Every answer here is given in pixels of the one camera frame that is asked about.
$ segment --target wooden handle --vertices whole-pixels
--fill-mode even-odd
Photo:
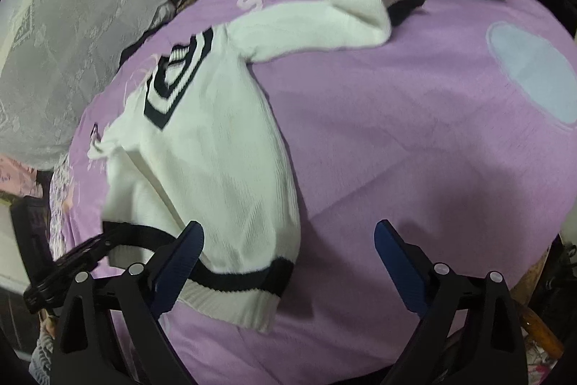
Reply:
[[[553,334],[549,327],[539,318],[537,313],[533,312],[529,307],[515,302],[517,313],[521,326],[529,333],[529,336],[535,340],[538,346],[541,346],[549,357],[553,360],[561,359],[563,355],[563,344]]]

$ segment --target blue gripper pad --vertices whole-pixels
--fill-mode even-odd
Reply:
[[[172,255],[154,281],[155,295],[149,307],[155,319],[172,310],[192,268],[203,252],[203,226],[198,222],[190,222],[172,247]]]
[[[374,247],[395,283],[405,307],[423,318],[429,309],[425,301],[425,280],[400,244],[404,242],[390,222],[380,221],[374,229]]]

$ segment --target purple blanket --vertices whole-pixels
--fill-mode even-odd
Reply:
[[[87,158],[94,123],[102,132],[119,116],[172,45],[284,1],[200,0],[125,63],[70,149],[68,249],[100,232],[107,183],[105,162]],[[512,286],[539,259],[577,196],[577,134],[510,80],[501,49],[488,47],[496,22],[546,39],[577,65],[572,38],[535,0],[427,0],[379,48],[253,67],[294,167],[301,252],[268,335],[180,303],[163,316],[198,383],[321,385],[393,363],[417,317],[374,249],[380,219],[462,274],[498,270]]]

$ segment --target black and white striped fabric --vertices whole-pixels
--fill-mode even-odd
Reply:
[[[159,129],[170,117],[212,48],[212,28],[193,35],[188,45],[176,45],[169,57],[161,56],[157,70],[146,82],[144,115]]]
[[[424,2],[425,0],[383,0],[393,27],[403,23],[411,12],[422,6]]]

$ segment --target light blue oval patch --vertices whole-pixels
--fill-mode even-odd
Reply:
[[[489,49],[510,80],[536,105],[565,124],[577,121],[577,78],[549,41],[507,22],[487,31]]]

